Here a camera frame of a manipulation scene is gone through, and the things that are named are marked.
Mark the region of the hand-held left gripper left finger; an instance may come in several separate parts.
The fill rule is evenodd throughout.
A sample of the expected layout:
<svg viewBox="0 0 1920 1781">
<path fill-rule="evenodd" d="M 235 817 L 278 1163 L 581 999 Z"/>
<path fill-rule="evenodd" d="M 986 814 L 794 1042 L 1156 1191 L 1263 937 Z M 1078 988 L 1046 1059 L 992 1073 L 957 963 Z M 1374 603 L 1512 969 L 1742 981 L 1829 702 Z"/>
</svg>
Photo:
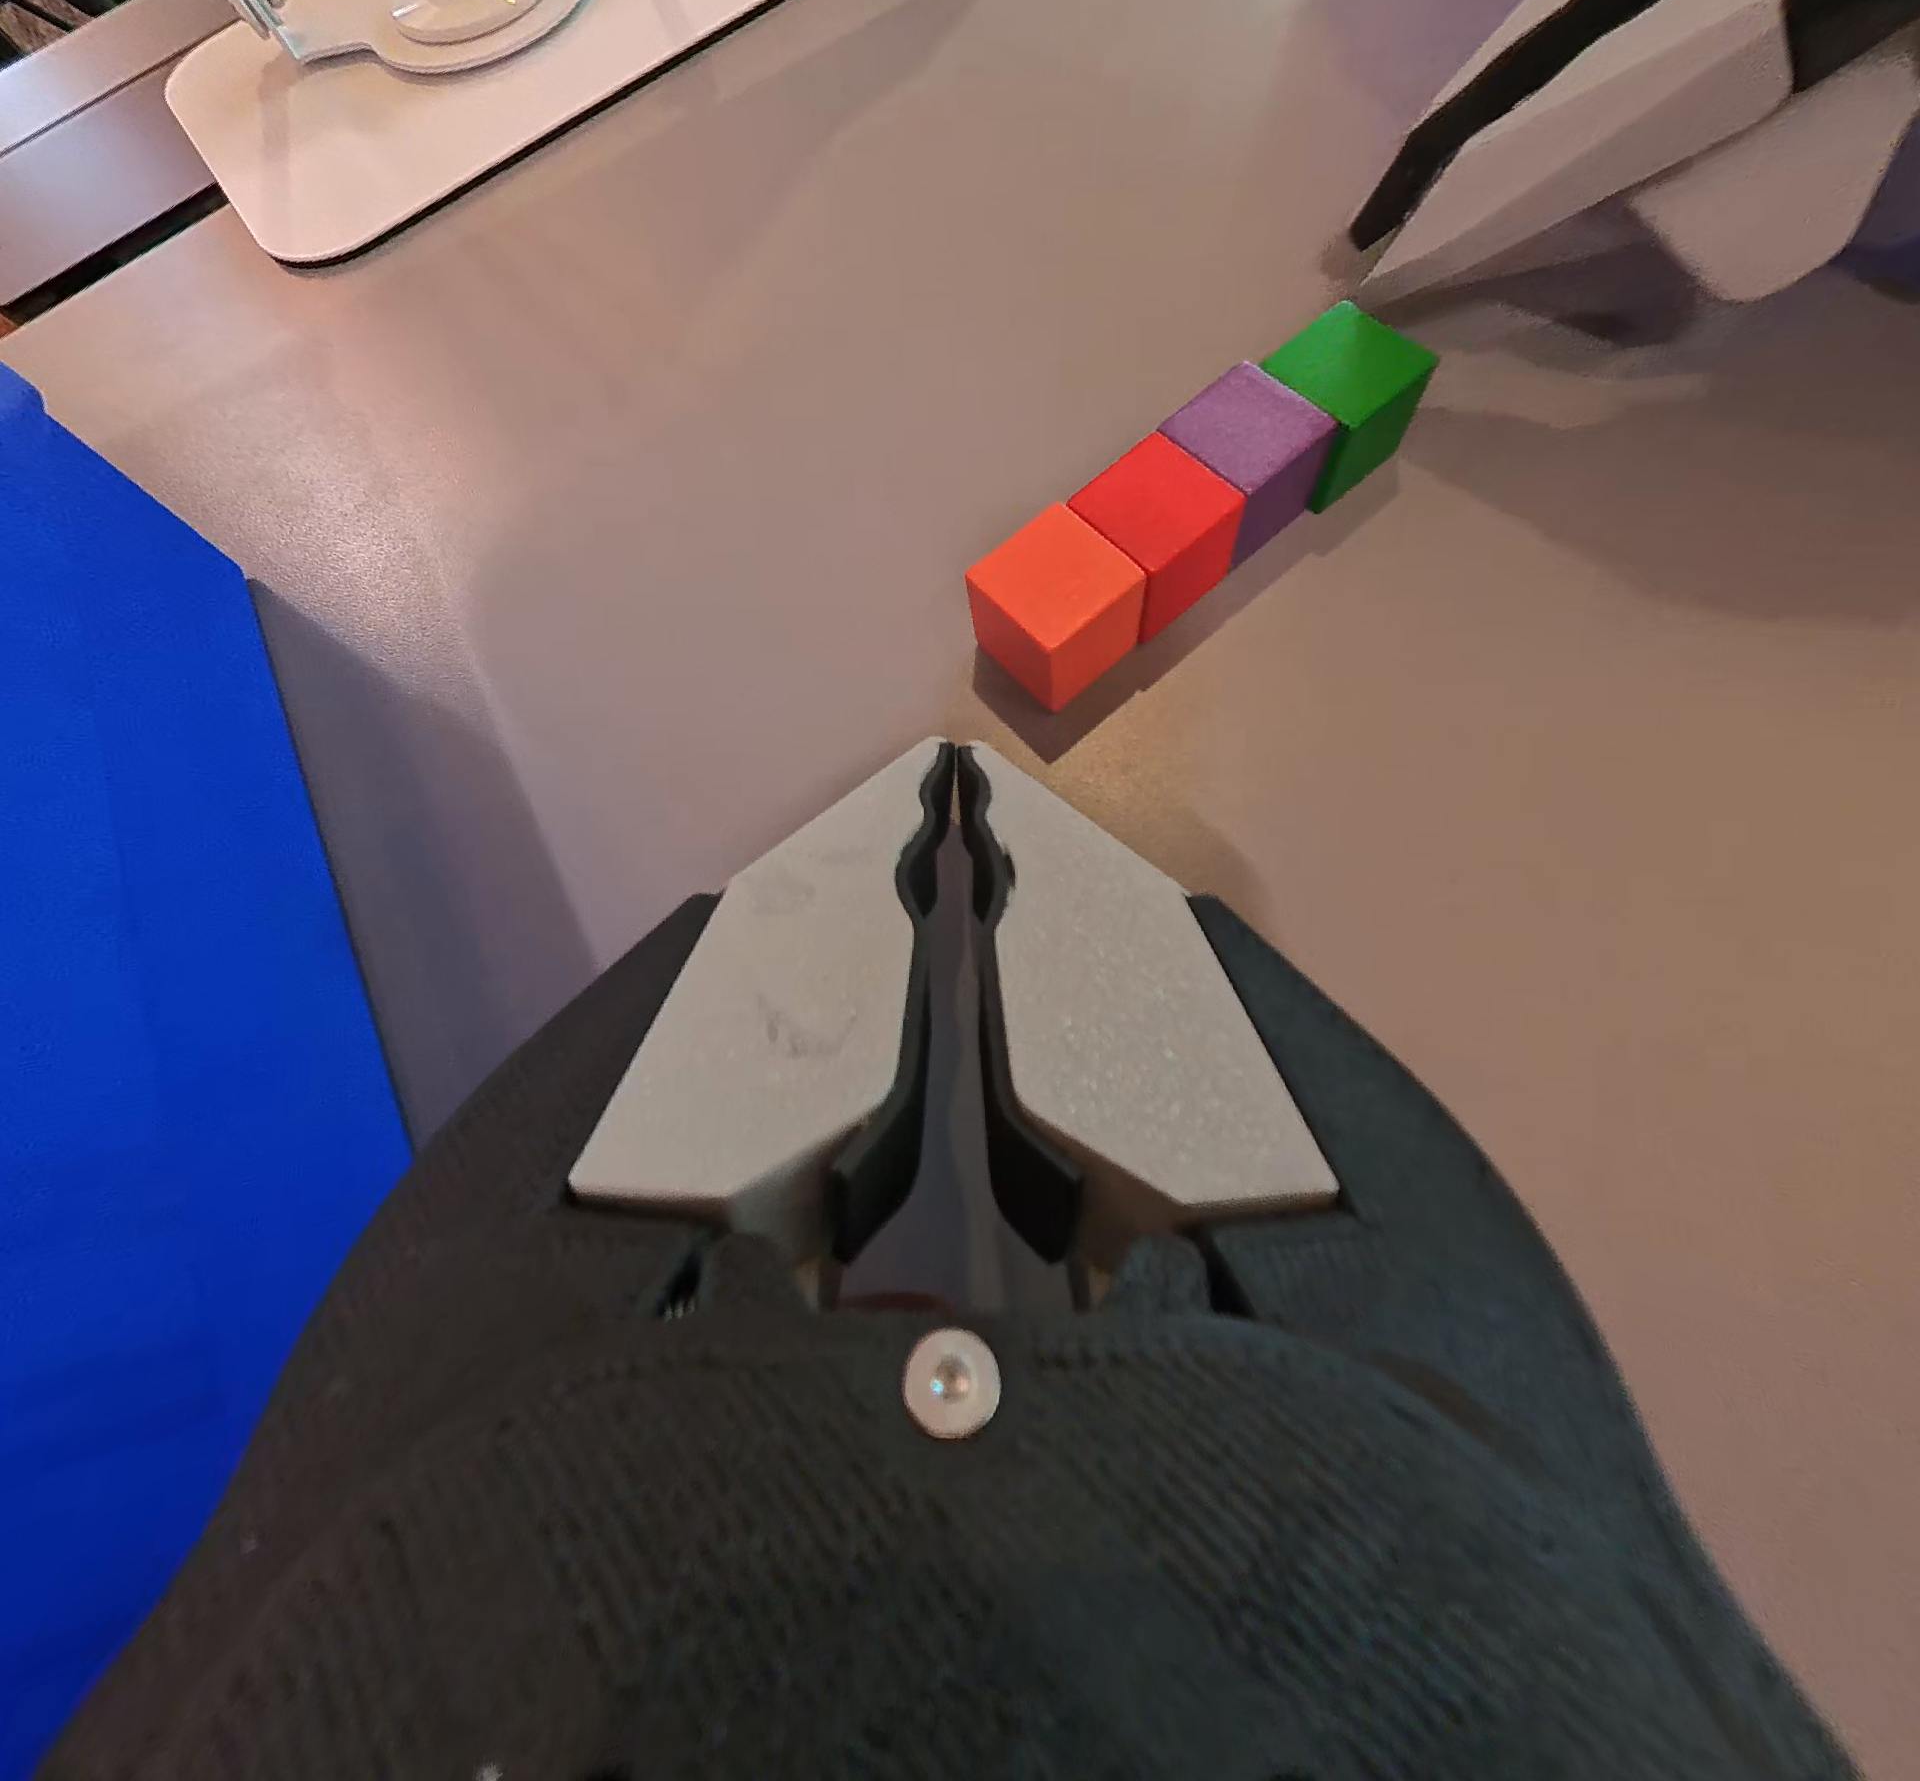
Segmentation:
<svg viewBox="0 0 1920 1781">
<path fill-rule="evenodd" d="M 569 1172 L 594 1208 L 851 1261 L 920 1156 L 953 746 L 924 738 L 724 886 Z"/>
</svg>

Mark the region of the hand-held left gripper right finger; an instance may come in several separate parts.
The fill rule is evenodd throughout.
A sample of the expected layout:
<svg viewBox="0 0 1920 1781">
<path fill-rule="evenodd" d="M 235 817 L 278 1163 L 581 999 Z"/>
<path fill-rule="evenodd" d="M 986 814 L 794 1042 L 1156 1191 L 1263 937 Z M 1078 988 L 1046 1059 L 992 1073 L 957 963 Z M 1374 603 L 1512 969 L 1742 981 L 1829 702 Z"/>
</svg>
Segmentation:
<svg viewBox="0 0 1920 1781">
<path fill-rule="evenodd" d="M 987 744 L 957 753 L 995 1202 L 1044 1264 L 1328 1209 L 1336 1174 L 1187 890 Z"/>
</svg>

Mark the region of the green wooden cube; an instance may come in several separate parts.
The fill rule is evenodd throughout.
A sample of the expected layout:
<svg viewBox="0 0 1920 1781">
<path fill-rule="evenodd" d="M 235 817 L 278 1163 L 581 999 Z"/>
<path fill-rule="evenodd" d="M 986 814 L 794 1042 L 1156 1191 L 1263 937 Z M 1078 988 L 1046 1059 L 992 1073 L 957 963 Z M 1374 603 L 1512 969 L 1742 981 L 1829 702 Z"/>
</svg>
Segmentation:
<svg viewBox="0 0 1920 1781">
<path fill-rule="evenodd" d="M 1319 314 L 1259 369 L 1328 415 L 1332 438 L 1308 509 L 1323 514 L 1402 444 L 1436 367 L 1436 355 L 1352 301 Z"/>
</svg>

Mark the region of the orange wooden cube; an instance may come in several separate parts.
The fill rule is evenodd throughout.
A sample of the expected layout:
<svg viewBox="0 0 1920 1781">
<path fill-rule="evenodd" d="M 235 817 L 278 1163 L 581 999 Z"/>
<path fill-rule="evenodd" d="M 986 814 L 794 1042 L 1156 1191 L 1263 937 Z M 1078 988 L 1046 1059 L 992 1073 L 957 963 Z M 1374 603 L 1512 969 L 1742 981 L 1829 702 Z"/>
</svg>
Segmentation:
<svg viewBox="0 0 1920 1781">
<path fill-rule="evenodd" d="M 1058 714 L 1138 640 L 1146 571 L 1062 501 L 965 571 L 976 648 Z"/>
</svg>

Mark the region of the purple wooden cube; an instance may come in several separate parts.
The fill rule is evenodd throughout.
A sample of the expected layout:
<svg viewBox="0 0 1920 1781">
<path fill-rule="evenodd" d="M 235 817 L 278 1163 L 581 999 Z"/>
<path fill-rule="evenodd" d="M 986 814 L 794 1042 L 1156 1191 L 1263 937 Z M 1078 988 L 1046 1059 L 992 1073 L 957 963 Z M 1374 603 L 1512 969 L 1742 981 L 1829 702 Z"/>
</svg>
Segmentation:
<svg viewBox="0 0 1920 1781">
<path fill-rule="evenodd" d="M 1239 360 L 1156 429 L 1242 499 L 1233 568 L 1308 512 L 1340 424 L 1251 360 Z"/>
</svg>

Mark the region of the red wooden cube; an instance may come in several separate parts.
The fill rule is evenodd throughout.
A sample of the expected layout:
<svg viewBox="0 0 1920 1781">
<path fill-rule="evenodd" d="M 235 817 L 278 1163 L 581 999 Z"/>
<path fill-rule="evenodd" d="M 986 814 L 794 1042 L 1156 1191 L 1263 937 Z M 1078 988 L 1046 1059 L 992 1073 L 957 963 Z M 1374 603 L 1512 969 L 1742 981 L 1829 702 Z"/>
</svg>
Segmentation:
<svg viewBox="0 0 1920 1781">
<path fill-rule="evenodd" d="M 1246 496 L 1153 430 L 1073 491 L 1067 507 L 1141 571 L 1146 646 L 1230 576 Z"/>
</svg>

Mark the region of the blue plastic bin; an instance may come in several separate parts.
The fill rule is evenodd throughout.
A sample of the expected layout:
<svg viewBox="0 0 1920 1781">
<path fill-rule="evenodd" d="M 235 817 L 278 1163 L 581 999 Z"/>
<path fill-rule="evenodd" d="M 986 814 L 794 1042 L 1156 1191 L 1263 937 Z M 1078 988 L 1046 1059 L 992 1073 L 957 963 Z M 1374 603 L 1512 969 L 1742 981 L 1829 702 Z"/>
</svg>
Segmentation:
<svg viewBox="0 0 1920 1781">
<path fill-rule="evenodd" d="M 4 369 L 4 1777 L 407 1163 L 248 579 Z"/>
</svg>

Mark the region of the grey desk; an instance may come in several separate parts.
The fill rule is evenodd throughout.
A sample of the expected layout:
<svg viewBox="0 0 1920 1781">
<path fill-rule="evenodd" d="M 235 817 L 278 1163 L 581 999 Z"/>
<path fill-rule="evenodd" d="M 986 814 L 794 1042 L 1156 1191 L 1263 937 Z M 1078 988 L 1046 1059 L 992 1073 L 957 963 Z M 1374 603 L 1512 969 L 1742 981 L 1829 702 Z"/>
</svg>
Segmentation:
<svg viewBox="0 0 1920 1781">
<path fill-rule="evenodd" d="M 924 736 L 1237 908 L 1534 1213 L 1916 1777 L 1916 305 L 1399 316 L 1402 452 L 1046 719 L 961 574 L 1346 286 L 1516 0 L 786 0 L 380 250 L 227 210 L 4 357 L 259 583 L 428 1137 Z"/>
</svg>

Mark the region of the white document stand wooden board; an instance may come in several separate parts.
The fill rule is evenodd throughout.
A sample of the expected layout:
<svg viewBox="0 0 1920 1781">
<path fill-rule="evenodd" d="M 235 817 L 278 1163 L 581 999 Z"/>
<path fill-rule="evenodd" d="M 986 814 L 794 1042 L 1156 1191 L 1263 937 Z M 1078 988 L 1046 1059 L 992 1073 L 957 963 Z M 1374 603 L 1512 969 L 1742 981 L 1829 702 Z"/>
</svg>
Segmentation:
<svg viewBox="0 0 1920 1781">
<path fill-rule="evenodd" d="M 256 249 L 351 258 L 777 0 L 227 0 L 165 101 Z"/>
</svg>

